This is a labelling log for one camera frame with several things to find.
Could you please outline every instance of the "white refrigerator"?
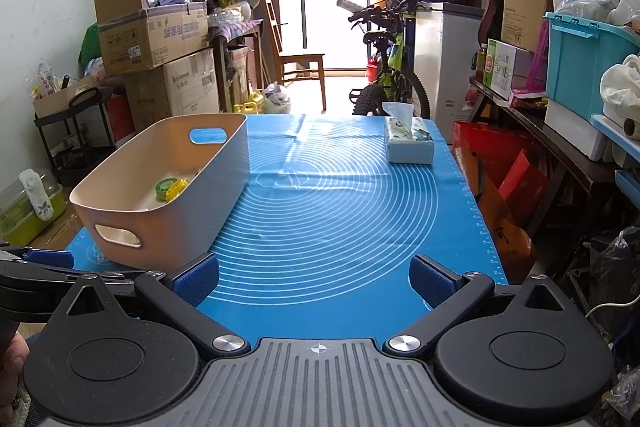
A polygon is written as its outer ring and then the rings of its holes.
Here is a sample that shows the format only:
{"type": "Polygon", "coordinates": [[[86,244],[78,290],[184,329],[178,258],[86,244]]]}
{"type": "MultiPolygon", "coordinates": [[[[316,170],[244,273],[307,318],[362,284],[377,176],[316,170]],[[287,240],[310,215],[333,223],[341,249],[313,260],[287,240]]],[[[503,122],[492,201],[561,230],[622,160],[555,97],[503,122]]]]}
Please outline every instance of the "white refrigerator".
{"type": "Polygon", "coordinates": [[[415,16],[414,72],[429,97],[431,120],[451,143],[453,123],[468,121],[471,114],[465,95],[483,11],[450,3],[421,6],[415,16]]]}

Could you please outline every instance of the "green lid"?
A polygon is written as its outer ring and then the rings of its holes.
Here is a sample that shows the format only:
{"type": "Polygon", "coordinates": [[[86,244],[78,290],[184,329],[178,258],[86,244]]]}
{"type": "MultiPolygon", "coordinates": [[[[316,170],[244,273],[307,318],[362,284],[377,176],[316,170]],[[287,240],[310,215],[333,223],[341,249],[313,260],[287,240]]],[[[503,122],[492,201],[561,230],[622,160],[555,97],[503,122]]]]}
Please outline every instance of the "green lid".
{"type": "Polygon", "coordinates": [[[177,182],[176,178],[167,178],[156,185],[156,196],[160,201],[166,201],[166,192],[175,182],[177,182]]]}

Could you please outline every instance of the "bicycle tire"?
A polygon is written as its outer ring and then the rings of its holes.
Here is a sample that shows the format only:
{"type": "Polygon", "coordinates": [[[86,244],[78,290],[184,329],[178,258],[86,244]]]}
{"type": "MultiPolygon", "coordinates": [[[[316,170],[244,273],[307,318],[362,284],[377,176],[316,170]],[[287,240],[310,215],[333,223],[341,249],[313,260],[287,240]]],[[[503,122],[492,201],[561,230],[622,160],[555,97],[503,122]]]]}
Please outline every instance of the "bicycle tire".
{"type": "Polygon", "coordinates": [[[386,116],[386,112],[382,109],[382,103],[386,102],[385,88],[379,84],[369,84],[360,91],[360,95],[353,108],[353,114],[359,116],[386,116]]]}
{"type": "Polygon", "coordinates": [[[420,79],[406,66],[402,68],[400,74],[409,80],[414,88],[415,94],[418,96],[418,100],[420,101],[420,117],[425,120],[431,120],[431,104],[429,103],[429,97],[420,79]]]}

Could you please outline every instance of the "silver screw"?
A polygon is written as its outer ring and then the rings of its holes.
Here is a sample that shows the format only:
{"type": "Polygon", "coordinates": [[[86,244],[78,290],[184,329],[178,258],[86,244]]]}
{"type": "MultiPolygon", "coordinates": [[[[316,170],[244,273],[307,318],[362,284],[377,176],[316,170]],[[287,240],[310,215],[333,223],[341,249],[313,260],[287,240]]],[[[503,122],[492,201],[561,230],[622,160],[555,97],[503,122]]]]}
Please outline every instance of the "silver screw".
{"type": "Polygon", "coordinates": [[[420,347],[420,341],[411,335],[398,335],[389,339],[389,346],[396,351],[415,351],[420,347]]]}
{"type": "Polygon", "coordinates": [[[244,346],[244,340],[237,335],[220,335],[213,340],[213,347],[220,351],[236,351],[244,346]]]}

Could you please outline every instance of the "teal plastic storage box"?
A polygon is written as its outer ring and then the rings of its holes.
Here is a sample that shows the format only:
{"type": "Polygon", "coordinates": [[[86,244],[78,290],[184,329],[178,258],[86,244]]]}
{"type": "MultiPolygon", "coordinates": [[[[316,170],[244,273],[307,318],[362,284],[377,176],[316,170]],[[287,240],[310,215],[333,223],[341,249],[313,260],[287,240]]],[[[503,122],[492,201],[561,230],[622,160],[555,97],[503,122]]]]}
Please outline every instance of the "teal plastic storage box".
{"type": "Polygon", "coordinates": [[[546,95],[589,121],[602,114],[600,79],[640,50],[640,37],[604,22],[546,13],[549,65],[546,95]]]}

